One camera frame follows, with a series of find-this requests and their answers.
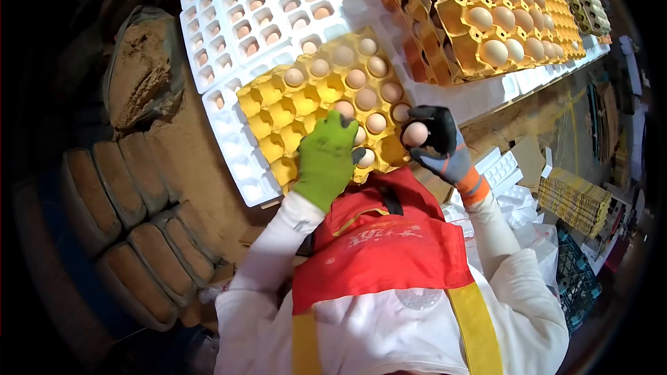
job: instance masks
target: yellow egg tray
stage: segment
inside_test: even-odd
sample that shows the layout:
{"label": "yellow egg tray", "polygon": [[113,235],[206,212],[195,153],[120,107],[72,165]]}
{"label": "yellow egg tray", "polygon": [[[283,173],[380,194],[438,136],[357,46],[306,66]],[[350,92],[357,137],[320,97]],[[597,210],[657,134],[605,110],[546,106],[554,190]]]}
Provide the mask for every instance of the yellow egg tray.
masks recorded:
{"label": "yellow egg tray", "polygon": [[582,4],[581,0],[567,0],[567,3],[574,15],[577,26],[582,32],[596,36],[602,36],[611,32],[611,29],[606,28],[601,22],[596,20],[595,15],[591,17],[590,12]]}
{"label": "yellow egg tray", "polygon": [[[359,44],[364,38],[371,38],[378,44],[378,51],[373,56],[379,56],[387,63],[386,76],[378,78],[369,72],[367,64],[372,56],[359,52]],[[340,66],[331,58],[334,49],[341,45],[354,51],[353,63],[348,66]],[[317,59],[329,63],[330,72],[324,77],[314,76],[310,71],[312,63]],[[298,68],[304,74],[304,81],[298,87],[291,87],[283,78],[290,68]],[[378,96],[377,104],[369,110],[363,110],[355,103],[355,96],[361,89],[351,88],[346,83],[347,75],[355,69],[366,75],[364,87]],[[401,87],[403,95],[399,101],[389,104],[382,99],[380,89],[387,83]],[[354,183],[364,183],[371,171],[390,172],[410,160],[400,140],[402,123],[396,122],[391,115],[395,105],[410,105],[410,99],[370,26],[322,44],[315,54],[300,55],[293,65],[277,66],[267,71],[236,94],[250,129],[260,144],[260,150],[285,194],[289,191],[290,183],[297,178],[295,157],[301,139],[313,131],[318,119],[325,118],[328,111],[342,100],[354,106],[354,118],[366,132],[366,139],[359,146],[373,150],[376,155],[369,167],[355,168],[352,177]],[[387,121],[387,127],[379,134],[371,133],[365,124],[373,113],[382,114]]]}
{"label": "yellow egg tray", "polygon": [[[399,5],[408,26],[412,27],[412,35],[417,45],[417,51],[421,54],[426,80],[431,84],[449,85],[461,84],[471,80],[478,80],[490,76],[497,76],[507,72],[533,68],[546,64],[561,64],[570,59],[579,59],[585,56],[570,44],[571,41],[563,41],[558,37],[558,31],[550,31],[546,28],[538,31],[533,28],[526,32],[520,26],[515,26],[510,32],[506,32],[498,25],[493,24],[486,32],[481,32],[466,20],[467,14],[472,8],[482,7],[492,11],[496,6],[505,6],[511,10],[523,8],[526,12],[535,9],[540,13],[549,13],[541,9],[538,4],[526,4],[523,0],[511,3],[509,0],[395,0]],[[442,29],[437,27],[432,18],[439,21]],[[515,39],[525,48],[526,40],[530,37],[537,40],[548,40],[559,44],[563,48],[563,57],[557,56],[549,59],[536,61],[525,55],[522,61],[508,59],[499,67],[493,67],[482,61],[479,57],[479,49],[488,40],[499,40],[505,42],[507,39]]]}
{"label": "yellow egg tray", "polygon": [[584,41],[579,35],[579,27],[574,21],[570,5],[566,0],[544,0],[546,13],[554,20],[554,43],[559,44],[565,56],[579,60],[586,56]]}

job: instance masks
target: egg tray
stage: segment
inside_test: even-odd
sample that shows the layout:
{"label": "egg tray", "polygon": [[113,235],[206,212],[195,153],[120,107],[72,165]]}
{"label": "egg tray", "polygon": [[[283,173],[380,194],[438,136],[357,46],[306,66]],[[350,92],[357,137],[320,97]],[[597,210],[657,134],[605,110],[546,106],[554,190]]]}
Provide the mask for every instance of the egg tray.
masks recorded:
{"label": "egg tray", "polygon": [[[279,52],[295,41],[303,42],[313,30],[337,26],[341,13],[345,11],[344,3],[352,4],[353,1],[181,0],[181,28],[197,91],[204,93],[234,71],[253,68],[257,65],[255,62],[264,56]],[[261,2],[262,5],[251,9],[254,2]],[[290,2],[297,7],[285,12],[285,6]],[[315,11],[321,8],[326,8],[330,14],[317,20]],[[242,17],[233,20],[237,13],[241,13]],[[304,20],[306,26],[294,29],[298,20]],[[248,33],[239,38],[239,31],[244,29]],[[272,34],[276,34],[278,39],[270,44]],[[248,55],[250,47],[254,47],[256,52]]]}
{"label": "egg tray", "polygon": [[[495,6],[505,6],[509,9],[521,7],[526,12],[535,8],[542,12],[537,4],[529,6],[523,0],[515,4],[509,0],[498,0],[496,3],[491,0],[396,0],[396,3],[401,4],[400,9],[408,25],[413,27],[418,54],[423,59],[428,82],[432,84],[460,84],[539,65],[561,64],[570,59],[565,49],[562,58],[549,59],[545,56],[540,61],[535,61],[532,57],[525,56],[521,62],[508,59],[497,68],[479,58],[479,49],[487,40],[505,42],[508,38],[513,38],[524,46],[529,37],[551,42],[554,37],[546,28],[541,32],[536,28],[525,32],[519,26],[515,26],[511,32],[505,32],[499,26],[493,25],[487,32],[480,32],[466,21],[466,14],[472,8],[479,6],[490,11]],[[439,29],[432,22],[434,11],[444,29]],[[452,46],[453,52],[447,51],[448,44]]]}
{"label": "egg tray", "polygon": [[575,21],[586,34],[602,36],[611,32],[609,20],[600,7],[600,0],[567,0]]}
{"label": "egg tray", "polygon": [[[388,73],[382,78],[371,75],[367,69],[371,56],[363,55],[358,50],[363,38],[371,38],[378,43],[375,32],[366,26],[323,44],[316,54],[299,56],[293,65],[275,67],[237,92],[241,110],[284,193],[289,191],[290,182],[297,178],[298,169],[294,158],[301,139],[313,131],[317,119],[326,117],[328,111],[342,100],[354,106],[355,119],[366,132],[366,139],[360,146],[372,149],[376,155],[371,166],[355,169],[353,182],[362,184],[371,171],[390,172],[410,160],[400,140],[402,123],[396,122],[391,116],[396,104],[410,104],[407,92],[404,91],[401,100],[393,104],[382,100],[380,89],[383,85],[395,83],[403,87],[390,59],[379,47],[375,55],[387,63]],[[349,66],[340,66],[331,59],[334,48],[341,45],[354,50],[355,57]],[[310,73],[312,62],[319,58],[326,60],[331,69],[323,78]],[[298,87],[291,87],[283,80],[285,72],[293,67],[305,76],[304,82]],[[370,110],[362,110],[357,106],[355,95],[358,90],[346,83],[347,75],[354,69],[364,72],[368,80],[365,88],[371,89],[378,96],[378,103]],[[371,133],[366,126],[368,116],[373,113],[382,114],[387,121],[387,127],[379,134]]]}

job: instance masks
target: stack of egg trays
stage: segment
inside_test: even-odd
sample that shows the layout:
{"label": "stack of egg trays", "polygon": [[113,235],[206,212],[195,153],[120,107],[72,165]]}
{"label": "stack of egg trays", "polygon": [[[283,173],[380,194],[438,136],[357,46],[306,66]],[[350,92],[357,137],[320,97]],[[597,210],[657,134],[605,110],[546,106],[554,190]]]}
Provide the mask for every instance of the stack of egg trays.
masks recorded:
{"label": "stack of egg trays", "polygon": [[[315,54],[299,56],[294,65],[275,67],[238,91],[241,110],[246,115],[249,127],[283,193],[289,191],[290,183],[297,178],[298,169],[294,157],[301,139],[312,132],[315,122],[325,118],[328,111],[339,101],[346,101],[354,106],[355,119],[366,133],[366,138],[359,145],[372,149],[376,154],[376,159],[370,166],[355,168],[353,182],[362,184],[371,171],[390,172],[410,160],[400,140],[403,123],[396,122],[391,115],[395,105],[410,104],[407,93],[403,91],[402,98],[391,104],[381,98],[380,89],[383,85],[392,83],[401,88],[402,85],[388,55],[380,47],[374,55],[387,63],[387,75],[378,78],[369,72],[367,64],[372,56],[364,55],[358,50],[364,38],[378,43],[375,32],[370,26],[366,26],[323,44]],[[331,55],[338,46],[353,49],[353,63],[340,66],[333,62]],[[317,59],[324,59],[329,63],[331,71],[327,76],[318,78],[310,72],[312,62]],[[305,76],[304,82],[297,87],[291,87],[283,80],[285,71],[292,67],[298,68]],[[347,75],[355,69],[363,71],[367,78],[363,88],[371,90],[378,97],[377,104],[369,110],[357,106],[355,96],[358,90],[346,83]],[[380,113],[387,121],[386,128],[377,134],[371,133],[365,124],[368,116],[373,113]]]}
{"label": "stack of egg trays", "polygon": [[[256,1],[262,2],[262,6],[251,10],[250,4]],[[339,25],[345,1],[353,0],[181,0],[181,28],[197,91],[204,93],[236,71],[255,68],[258,61],[280,54],[282,48],[294,42],[302,44],[313,31]],[[284,12],[290,2],[298,6]],[[322,7],[329,10],[330,16],[316,20],[313,13]],[[233,22],[232,15],[236,13],[243,16]],[[300,19],[305,20],[307,26],[293,29]],[[244,26],[249,34],[238,38],[238,31]],[[268,44],[267,38],[273,33],[278,34],[279,39]],[[252,44],[257,52],[248,56],[247,49]]]}
{"label": "stack of egg trays", "polygon": [[611,32],[607,14],[600,0],[567,0],[581,31],[596,36]]}
{"label": "stack of egg trays", "polygon": [[579,35],[579,27],[570,12],[566,0],[544,0],[546,11],[554,20],[554,43],[560,44],[565,56],[579,60],[586,56],[584,41]]}
{"label": "stack of egg trays", "polygon": [[[560,44],[554,38],[554,32],[544,28],[538,31],[534,28],[525,32],[516,26],[511,32],[505,32],[497,25],[483,33],[466,22],[465,16],[469,9],[481,6],[489,11],[495,6],[505,6],[509,9],[521,7],[526,12],[531,8],[537,8],[541,13],[548,11],[540,9],[538,4],[527,5],[523,0],[512,4],[509,0],[396,0],[401,4],[400,8],[408,24],[413,27],[413,36],[418,51],[426,67],[428,82],[432,84],[449,85],[461,84],[470,80],[477,80],[489,76],[496,76],[506,72],[534,68],[546,64],[561,64],[571,59],[563,48],[563,57],[543,57],[535,61],[525,56],[521,62],[509,60],[500,67],[493,68],[479,59],[479,47],[487,40],[500,40],[505,42],[508,38],[516,39],[525,45],[526,39],[535,37],[538,40],[549,40]],[[429,8],[433,5],[444,29],[437,28],[431,20]],[[447,57],[446,46],[451,44],[454,52]]]}

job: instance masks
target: hand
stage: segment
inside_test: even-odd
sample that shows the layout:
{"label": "hand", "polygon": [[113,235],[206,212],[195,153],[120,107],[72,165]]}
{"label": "hand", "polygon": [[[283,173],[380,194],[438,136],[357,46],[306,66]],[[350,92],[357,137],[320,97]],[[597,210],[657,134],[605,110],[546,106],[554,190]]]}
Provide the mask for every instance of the hand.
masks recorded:
{"label": "hand", "polygon": [[490,191],[489,184],[473,167],[468,147],[450,110],[417,106],[407,113],[428,128],[429,136],[422,147],[431,146],[437,152],[408,148],[412,159],[456,187],[464,204],[482,201]]}
{"label": "hand", "polygon": [[359,123],[346,120],[337,110],[320,119],[315,129],[302,139],[299,152],[299,180],[294,191],[321,208],[331,210],[331,203],[341,194],[356,163],[365,154],[364,148],[354,151],[354,138]]}

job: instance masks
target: yellow strap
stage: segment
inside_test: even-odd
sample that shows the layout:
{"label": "yellow strap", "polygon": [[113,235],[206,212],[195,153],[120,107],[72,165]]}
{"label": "yellow strap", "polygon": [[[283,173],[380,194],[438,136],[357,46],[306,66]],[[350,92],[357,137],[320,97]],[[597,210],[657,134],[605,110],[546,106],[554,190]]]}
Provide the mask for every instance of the yellow strap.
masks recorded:
{"label": "yellow strap", "polygon": [[313,308],[292,316],[292,374],[321,375],[318,324]]}
{"label": "yellow strap", "polygon": [[477,283],[445,291],[461,330],[470,375],[502,374],[496,330]]}
{"label": "yellow strap", "polygon": [[340,228],[337,232],[334,232],[334,233],[333,233],[333,235],[334,235],[333,237],[337,238],[338,235],[340,235],[345,229],[347,229],[347,228],[349,227],[349,225],[353,224],[354,221],[357,220],[357,218],[358,218],[359,216],[361,216],[361,215],[364,214],[364,213],[368,213],[368,212],[378,212],[378,213],[380,213],[382,216],[387,216],[387,215],[389,214],[389,212],[388,212],[387,210],[382,210],[382,209],[380,209],[380,208],[370,208],[370,209],[368,209],[368,210],[364,210],[363,212],[356,213],[356,215],[355,215],[353,218],[349,219],[349,220],[347,221],[347,223],[345,223],[345,224],[343,225],[342,228]]}

